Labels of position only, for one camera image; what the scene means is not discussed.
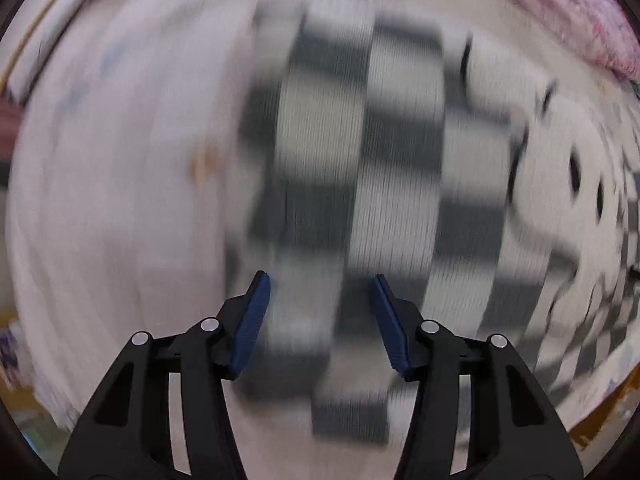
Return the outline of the grey white checkered knit sweater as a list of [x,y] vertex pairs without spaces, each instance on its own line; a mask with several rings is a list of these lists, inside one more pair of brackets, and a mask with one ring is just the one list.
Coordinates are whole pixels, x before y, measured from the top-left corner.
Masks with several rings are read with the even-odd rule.
[[230,266],[272,279],[239,393],[317,438],[402,439],[413,388],[369,304],[506,335],[553,402],[638,314],[634,123],[500,44],[413,16],[258,6]]

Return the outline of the white patterned fleece blanket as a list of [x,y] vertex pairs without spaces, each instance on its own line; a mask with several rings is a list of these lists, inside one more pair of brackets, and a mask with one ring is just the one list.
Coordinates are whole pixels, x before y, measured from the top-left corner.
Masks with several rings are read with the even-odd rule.
[[[76,422],[131,334],[182,332],[266,271],[230,266],[239,181],[229,170],[255,73],[255,13],[283,1],[449,26],[555,76],[608,125],[622,108],[636,128],[638,261],[633,81],[585,61],[513,0],[26,0],[1,44],[1,87],[23,115],[6,232],[36,393],[58,424]],[[566,426],[639,362],[631,286],[629,336],[550,399]],[[244,398],[241,377],[224,392],[250,478],[394,474],[410,418],[386,445],[317,438],[289,406]]]

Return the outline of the purple pink quilt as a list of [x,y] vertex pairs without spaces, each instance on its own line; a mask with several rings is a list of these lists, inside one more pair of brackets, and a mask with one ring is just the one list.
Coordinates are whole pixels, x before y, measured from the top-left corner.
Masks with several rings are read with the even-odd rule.
[[585,61],[639,80],[639,36],[617,0],[513,0]]

